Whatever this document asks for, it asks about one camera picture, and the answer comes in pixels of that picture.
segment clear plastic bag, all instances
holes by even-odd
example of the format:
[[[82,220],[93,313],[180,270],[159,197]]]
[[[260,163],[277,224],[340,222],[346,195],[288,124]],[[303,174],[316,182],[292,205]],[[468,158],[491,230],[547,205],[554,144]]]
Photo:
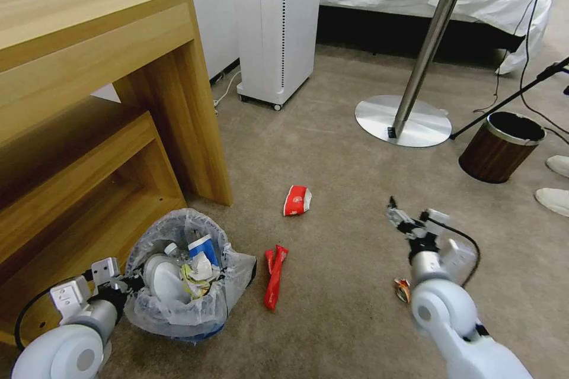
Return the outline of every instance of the clear plastic bag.
[[[174,210],[157,220],[132,248],[126,274],[142,265],[151,255],[161,253],[167,244],[179,247],[191,243],[195,234],[210,234],[221,276],[212,283],[208,294],[188,304],[163,303],[147,288],[129,297],[124,313],[135,326],[157,335],[198,342],[223,328],[231,309],[255,276],[254,256],[233,250],[225,232],[208,216],[185,208]]]

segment white cable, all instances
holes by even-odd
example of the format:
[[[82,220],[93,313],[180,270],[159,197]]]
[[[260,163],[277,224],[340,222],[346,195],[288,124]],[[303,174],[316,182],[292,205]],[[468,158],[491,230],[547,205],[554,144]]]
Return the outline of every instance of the white cable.
[[[233,77],[231,77],[231,80],[229,80],[229,84],[227,85],[227,90],[225,91],[225,93],[221,96],[221,98],[213,101],[214,107],[217,107],[219,105],[219,103],[221,102],[221,100],[225,97],[225,95],[227,95],[227,93],[229,93],[229,88],[231,87],[231,83],[233,83],[233,79],[235,79],[235,77],[237,77],[237,74],[241,74],[241,71],[237,71],[235,74],[233,74]]]

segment red snack packaging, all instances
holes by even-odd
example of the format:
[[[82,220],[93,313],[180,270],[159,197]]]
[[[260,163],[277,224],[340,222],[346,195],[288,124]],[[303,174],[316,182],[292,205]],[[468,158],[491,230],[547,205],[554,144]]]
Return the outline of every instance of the red snack packaging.
[[[283,216],[303,214],[310,208],[312,194],[307,187],[292,185],[286,196],[283,207]]]
[[[265,306],[270,310],[275,309],[277,306],[277,301],[279,300],[279,289],[280,289],[280,271],[283,268],[283,262],[285,261],[286,255],[289,253],[288,249],[283,246],[276,245],[277,256],[274,261],[272,268],[271,280],[268,282],[267,292],[265,293]]]
[[[274,250],[265,250],[265,258],[267,258],[268,273],[273,273]]]

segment shoe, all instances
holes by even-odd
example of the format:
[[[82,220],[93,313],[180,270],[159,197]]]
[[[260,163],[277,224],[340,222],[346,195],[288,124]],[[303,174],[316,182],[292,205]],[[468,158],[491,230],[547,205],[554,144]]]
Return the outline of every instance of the shoe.
[[[549,210],[569,217],[569,190],[542,188],[535,192],[535,199]]]
[[[553,156],[545,162],[554,172],[559,173],[561,176],[569,178],[569,157],[566,156]]]

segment trash can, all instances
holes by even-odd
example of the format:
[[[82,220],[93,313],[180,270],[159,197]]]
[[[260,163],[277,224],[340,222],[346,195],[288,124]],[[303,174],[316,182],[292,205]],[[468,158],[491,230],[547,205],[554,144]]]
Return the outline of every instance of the trash can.
[[[473,178],[502,184],[545,138],[545,130],[535,121],[514,113],[490,114],[458,163]]]
[[[126,264],[132,273],[171,242],[185,247],[195,232],[211,237],[220,277],[209,292],[189,303],[162,301],[143,288],[127,299],[124,313],[133,325],[157,335],[197,343],[223,329],[231,309],[255,277],[255,256],[233,250],[225,232],[208,216],[191,208],[174,210],[157,220],[137,241]]]

